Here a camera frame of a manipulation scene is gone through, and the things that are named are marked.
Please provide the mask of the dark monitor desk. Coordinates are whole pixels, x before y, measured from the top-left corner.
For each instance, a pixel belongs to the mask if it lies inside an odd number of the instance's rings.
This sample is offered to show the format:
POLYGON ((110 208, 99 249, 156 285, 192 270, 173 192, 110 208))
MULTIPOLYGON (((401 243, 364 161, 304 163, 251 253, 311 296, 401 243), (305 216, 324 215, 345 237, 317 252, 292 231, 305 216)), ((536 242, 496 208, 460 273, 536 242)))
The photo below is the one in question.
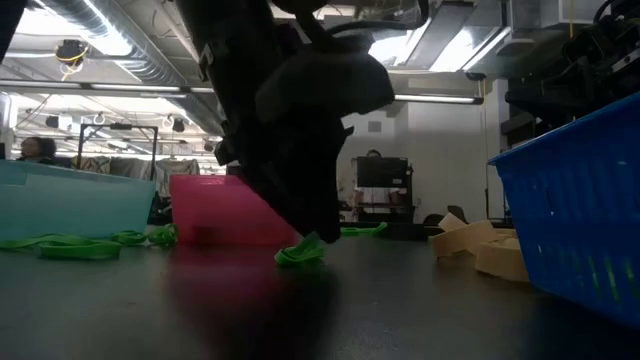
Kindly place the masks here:
POLYGON ((414 206, 405 188, 356 187, 353 205, 359 222, 413 222, 414 206))

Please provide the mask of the black frame stand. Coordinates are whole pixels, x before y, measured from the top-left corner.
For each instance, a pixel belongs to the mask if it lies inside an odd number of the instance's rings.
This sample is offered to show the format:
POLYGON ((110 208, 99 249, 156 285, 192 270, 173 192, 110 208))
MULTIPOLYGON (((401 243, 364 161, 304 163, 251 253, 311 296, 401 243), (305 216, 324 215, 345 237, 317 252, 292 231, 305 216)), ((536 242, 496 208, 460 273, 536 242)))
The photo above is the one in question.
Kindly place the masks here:
POLYGON ((102 128, 109 128, 113 131, 128 131, 128 130, 133 130, 133 129, 138 129, 138 130, 142 130, 143 131, 143 135, 145 134, 144 131, 145 130, 150 130, 153 132, 153 140, 152 140, 152 153, 151 153, 151 166, 150 166, 150 177, 149 179, 151 181, 155 180, 155 175, 156 175, 156 171, 155 171, 155 163, 156 163, 156 151, 157 151, 157 145, 158 145, 158 135, 159 135, 159 128, 157 126, 144 126, 144 125, 133 125, 133 124, 124 124, 124 123, 112 123, 109 125, 106 124, 86 124, 86 123, 82 123, 80 124, 80 132, 79 132, 79 140, 78 140, 78 150, 77 150, 77 161, 76 161, 76 165, 77 165, 77 169, 80 169, 80 165, 82 163, 82 155, 83 155, 83 147, 84 147, 84 143, 91 137, 85 137, 84 136, 84 132, 87 128, 95 128, 95 129, 102 129, 102 128))

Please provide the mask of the blue plastic basket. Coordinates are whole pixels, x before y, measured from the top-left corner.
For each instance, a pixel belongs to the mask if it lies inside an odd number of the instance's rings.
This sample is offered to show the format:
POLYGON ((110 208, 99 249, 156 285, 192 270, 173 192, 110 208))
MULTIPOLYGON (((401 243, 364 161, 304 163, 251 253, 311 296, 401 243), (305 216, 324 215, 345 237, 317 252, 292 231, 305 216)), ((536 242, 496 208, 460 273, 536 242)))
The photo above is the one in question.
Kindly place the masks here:
POLYGON ((640 91, 490 163, 530 282, 640 329, 640 91))

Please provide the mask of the tan rubber band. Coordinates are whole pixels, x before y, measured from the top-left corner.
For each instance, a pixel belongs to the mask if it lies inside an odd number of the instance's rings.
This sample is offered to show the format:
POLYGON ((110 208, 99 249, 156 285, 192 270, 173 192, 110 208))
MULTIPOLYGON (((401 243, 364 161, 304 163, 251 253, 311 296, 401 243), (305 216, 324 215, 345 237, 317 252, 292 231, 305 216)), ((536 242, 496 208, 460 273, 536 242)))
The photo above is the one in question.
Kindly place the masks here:
POLYGON ((509 281, 528 282, 528 272, 515 229, 497 229, 497 238, 478 245, 475 269, 509 281))
POLYGON ((465 224, 452 213, 447 213, 438 223, 442 233, 430 238, 437 257, 449 257, 461 251, 477 253, 478 247, 498 238, 489 220, 465 224))

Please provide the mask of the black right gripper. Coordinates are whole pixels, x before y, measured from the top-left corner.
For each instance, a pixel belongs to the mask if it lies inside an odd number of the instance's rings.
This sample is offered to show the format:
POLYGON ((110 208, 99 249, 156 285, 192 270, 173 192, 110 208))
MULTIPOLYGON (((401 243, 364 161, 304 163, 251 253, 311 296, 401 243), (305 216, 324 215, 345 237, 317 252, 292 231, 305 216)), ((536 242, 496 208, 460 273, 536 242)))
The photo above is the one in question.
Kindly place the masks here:
POLYGON ((640 27, 588 27, 563 46, 563 55, 611 95, 640 91, 640 27))

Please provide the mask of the teal plastic basket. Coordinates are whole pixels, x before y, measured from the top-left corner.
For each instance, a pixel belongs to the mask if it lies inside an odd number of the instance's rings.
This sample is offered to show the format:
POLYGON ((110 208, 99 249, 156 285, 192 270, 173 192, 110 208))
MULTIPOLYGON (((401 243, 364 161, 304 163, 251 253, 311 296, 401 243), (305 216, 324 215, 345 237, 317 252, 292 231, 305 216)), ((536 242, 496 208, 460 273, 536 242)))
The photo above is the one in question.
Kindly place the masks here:
POLYGON ((146 228, 151 181, 0 160, 0 241, 146 228))

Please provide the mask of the silver ribbed air duct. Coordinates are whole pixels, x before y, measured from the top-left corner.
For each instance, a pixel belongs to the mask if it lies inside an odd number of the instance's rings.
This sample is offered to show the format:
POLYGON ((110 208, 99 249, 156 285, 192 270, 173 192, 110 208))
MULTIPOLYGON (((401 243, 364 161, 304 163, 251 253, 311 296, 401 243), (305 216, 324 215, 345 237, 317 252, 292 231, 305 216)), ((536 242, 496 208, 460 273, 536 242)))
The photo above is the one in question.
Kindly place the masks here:
POLYGON ((187 80, 116 0, 33 0, 77 29, 102 54, 144 85, 185 86, 187 80))

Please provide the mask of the draped light cloth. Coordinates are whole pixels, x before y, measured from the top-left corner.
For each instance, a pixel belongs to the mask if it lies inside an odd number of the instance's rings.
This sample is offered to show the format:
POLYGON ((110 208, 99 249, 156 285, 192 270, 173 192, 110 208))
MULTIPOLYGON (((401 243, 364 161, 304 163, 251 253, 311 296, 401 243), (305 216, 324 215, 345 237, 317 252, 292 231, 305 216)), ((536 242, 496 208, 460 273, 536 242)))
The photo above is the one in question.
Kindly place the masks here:
POLYGON ((199 163, 195 159, 191 160, 176 160, 176 159, 162 159, 155 163, 156 170, 164 174, 187 174, 187 175, 199 175, 200 167, 199 163))

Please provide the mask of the black monitor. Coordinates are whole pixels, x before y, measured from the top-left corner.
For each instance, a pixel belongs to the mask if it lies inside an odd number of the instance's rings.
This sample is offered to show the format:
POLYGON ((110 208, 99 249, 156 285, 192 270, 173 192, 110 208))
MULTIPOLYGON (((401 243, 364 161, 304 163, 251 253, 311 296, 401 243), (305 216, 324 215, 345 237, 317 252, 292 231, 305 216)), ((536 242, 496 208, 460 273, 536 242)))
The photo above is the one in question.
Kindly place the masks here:
POLYGON ((408 160, 394 157, 358 157, 356 185, 364 188, 406 188, 408 160))

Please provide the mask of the ceiling light tube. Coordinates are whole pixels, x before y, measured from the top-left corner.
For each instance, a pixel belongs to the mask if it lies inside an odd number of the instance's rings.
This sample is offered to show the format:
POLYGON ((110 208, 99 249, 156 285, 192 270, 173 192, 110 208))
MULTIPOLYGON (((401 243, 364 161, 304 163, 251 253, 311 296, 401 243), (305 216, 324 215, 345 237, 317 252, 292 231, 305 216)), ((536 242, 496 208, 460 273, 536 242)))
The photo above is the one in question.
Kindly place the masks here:
POLYGON ((177 86, 158 86, 158 85, 133 85, 133 84, 91 84, 91 88, 96 90, 111 91, 132 91, 132 92, 181 92, 181 88, 177 86))
POLYGON ((483 103, 483 98, 475 97, 455 97, 441 95, 412 95, 412 94, 396 94, 395 101, 416 102, 416 103, 444 103, 444 104, 463 104, 477 105, 483 103))

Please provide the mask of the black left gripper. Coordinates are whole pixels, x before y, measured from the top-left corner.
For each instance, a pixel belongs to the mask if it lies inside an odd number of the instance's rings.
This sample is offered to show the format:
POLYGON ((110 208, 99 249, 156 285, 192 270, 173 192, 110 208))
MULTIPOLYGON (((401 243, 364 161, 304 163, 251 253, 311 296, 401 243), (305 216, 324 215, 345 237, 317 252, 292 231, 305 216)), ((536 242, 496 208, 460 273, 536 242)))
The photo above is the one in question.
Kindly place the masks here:
POLYGON ((245 183, 299 234, 336 242, 337 158, 351 134, 339 118, 393 101, 384 66, 341 39, 317 49, 295 34, 215 34, 202 72, 226 126, 258 128, 227 138, 245 183), (296 112, 328 118, 279 121, 296 112))

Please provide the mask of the red plastic basket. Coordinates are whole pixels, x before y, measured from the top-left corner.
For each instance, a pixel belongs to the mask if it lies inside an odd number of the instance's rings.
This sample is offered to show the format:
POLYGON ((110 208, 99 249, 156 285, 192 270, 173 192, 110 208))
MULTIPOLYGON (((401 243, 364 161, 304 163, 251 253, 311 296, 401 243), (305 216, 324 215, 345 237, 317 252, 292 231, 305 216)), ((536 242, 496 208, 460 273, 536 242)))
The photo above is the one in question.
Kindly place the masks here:
POLYGON ((181 244, 296 243, 296 231, 237 176, 172 175, 170 197, 181 244))

